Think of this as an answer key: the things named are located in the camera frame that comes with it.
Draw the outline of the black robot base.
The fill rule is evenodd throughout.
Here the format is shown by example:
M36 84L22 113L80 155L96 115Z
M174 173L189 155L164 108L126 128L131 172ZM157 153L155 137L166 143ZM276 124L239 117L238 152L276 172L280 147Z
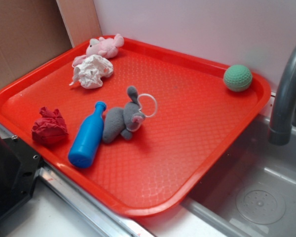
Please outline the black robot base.
M0 221L32 198L41 165L41 155L22 139L0 137Z

